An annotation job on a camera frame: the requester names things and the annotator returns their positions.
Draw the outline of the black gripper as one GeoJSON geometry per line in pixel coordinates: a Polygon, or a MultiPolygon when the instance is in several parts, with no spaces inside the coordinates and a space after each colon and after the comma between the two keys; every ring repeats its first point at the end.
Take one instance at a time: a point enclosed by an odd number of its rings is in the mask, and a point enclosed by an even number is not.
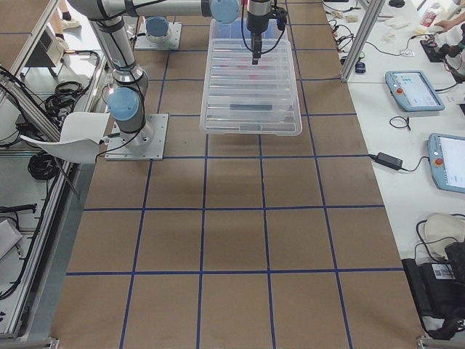
{"type": "Polygon", "coordinates": [[[249,0],[247,3],[247,29],[251,32],[252,64],[257,65],[262,56],[262,33],[268,29],[272,5],[268,0],[249,0]]]}

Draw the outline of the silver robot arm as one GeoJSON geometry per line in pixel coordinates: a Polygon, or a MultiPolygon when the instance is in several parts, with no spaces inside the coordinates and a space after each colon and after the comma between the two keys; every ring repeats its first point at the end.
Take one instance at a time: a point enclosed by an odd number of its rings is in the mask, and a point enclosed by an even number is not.
{"type": "Polygon", "coordinates": [[[92,25],[113,69],[117,87],[108,97],[110,115],[117,123],[124,145],[148,144],[154,135],[147,124],[145,95],[148,77],[137,63],[125,29],[124,16],[203,16],[221,23],[246,18],[251,34],[252,63],[262,56],[262,34],[278,17],[276,1],[71,1],[70,5],[92,25]]]}

